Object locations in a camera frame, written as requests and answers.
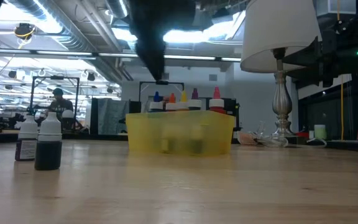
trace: table lamp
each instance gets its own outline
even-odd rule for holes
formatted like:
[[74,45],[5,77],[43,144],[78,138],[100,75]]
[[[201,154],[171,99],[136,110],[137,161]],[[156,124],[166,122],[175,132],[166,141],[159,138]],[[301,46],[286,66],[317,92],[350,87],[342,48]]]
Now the table lamp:
[[251,0],[246,9],[241,70],[275,73],[273,111],[277,114],[274,136],[294,136],[288,114],[292,101],[285,71],[301,68],[283,64],[282,58],[321,39],[312,0]]

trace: blue bottle cap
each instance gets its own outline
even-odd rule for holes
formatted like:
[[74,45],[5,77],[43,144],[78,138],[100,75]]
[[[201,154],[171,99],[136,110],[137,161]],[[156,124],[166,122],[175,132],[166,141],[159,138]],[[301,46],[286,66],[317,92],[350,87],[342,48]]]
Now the blue bottle cap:
[[154,102],[160,102],[160,94],[158,93],[158,91],[155,92],[154,94]]

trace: wooden table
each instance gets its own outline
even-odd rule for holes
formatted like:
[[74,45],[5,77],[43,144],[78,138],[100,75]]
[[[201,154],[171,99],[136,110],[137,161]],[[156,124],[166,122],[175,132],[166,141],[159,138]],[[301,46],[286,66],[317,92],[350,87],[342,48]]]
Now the wooden table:
[[358,223],[358,152],[233,146],[230,157],[128,155],[65,141],[35,171],[0,144],[0,223]]

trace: yellow bin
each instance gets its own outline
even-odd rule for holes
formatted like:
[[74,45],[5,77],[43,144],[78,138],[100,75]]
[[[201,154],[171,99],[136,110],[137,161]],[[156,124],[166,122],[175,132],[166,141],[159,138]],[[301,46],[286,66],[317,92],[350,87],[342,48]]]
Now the yellow bin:
[[231,148],[234,117],[213,111],[127,114],[129,150],[217,156]]

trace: silver lamp base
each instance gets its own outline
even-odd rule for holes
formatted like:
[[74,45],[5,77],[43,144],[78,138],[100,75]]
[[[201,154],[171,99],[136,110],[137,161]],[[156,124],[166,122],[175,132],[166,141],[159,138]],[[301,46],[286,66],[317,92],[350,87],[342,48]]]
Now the silver lamp base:
[[283,71],[283,63],[281,60],[277,60],[278,72],[274,74],[276,78],[276,92],[273,100],[273,111],[277,114],[276,126],[277,130],[273,133],[273,136],[294,136],[291,131],[291,122],[288,121],[288,115],[292,111],[292,101],[288,94],[286,86],[286,75]]

